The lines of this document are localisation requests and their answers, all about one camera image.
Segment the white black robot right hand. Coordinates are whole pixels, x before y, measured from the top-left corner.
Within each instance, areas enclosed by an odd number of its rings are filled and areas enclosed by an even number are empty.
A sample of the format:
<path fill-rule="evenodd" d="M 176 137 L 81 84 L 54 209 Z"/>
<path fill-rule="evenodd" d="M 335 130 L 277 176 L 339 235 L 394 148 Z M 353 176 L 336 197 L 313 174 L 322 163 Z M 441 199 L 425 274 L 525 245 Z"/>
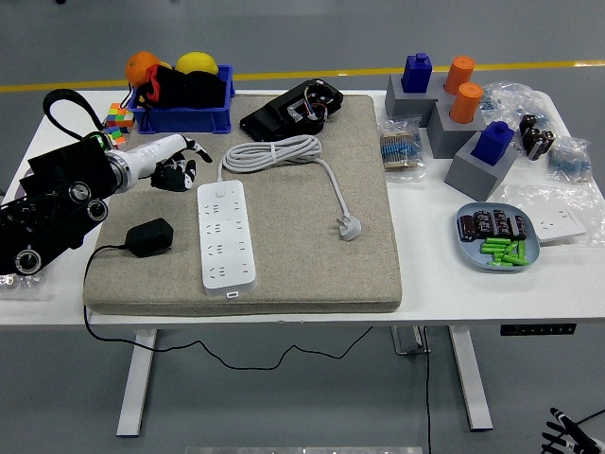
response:
<path fill-rule="evenodd" d="M 588 454 L 604 452 L 604 443 L 587 435 L 579 426 L 579 423 L 556 408 L 551 408 L 550 412 L 554 420 L 546 422 L 550 432 L 542 433 L 545 439 L 545 443 L 542 444 L 543 453 Z"/>

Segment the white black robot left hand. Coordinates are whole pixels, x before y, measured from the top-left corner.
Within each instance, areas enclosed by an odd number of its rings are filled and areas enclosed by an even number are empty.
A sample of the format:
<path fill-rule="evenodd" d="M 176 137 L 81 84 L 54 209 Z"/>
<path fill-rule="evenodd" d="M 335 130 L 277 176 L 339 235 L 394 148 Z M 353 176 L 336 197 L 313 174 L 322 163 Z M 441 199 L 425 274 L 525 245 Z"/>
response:
<path fill-rule="evenodd" d="M 121 175 L 117 192 L 131 190 L 143 178 L 150 177 L 157 164 L 172 158 L 177 152 L 193 150 L 207 163 L 212 158 L 195 140 L 175 133 L 127 151 L 114 150 L 106 155 Z"/>

